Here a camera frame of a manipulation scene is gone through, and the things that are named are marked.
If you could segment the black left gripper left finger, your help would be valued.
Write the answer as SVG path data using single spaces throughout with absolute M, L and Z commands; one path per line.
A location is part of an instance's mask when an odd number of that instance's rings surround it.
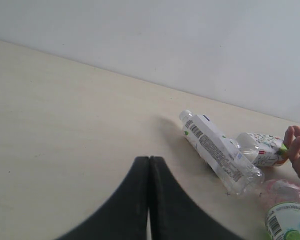
M 136 157 L 111 197 L 60 240 L 145 240 L 150 159 Z

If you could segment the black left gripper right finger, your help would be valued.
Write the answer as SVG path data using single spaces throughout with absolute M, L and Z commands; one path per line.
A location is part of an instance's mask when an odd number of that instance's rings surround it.
M 188 196 L 159 156 L 149 159 L 149 217 L 153 240 L 241 239 Z

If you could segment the person's open hand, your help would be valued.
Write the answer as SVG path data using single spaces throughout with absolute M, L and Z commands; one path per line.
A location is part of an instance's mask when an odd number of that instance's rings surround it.
M 283 144 L 287 147 L 287 156 L 292 168 L 300 178 L 300 127 L 289 126 L 285 132 Z

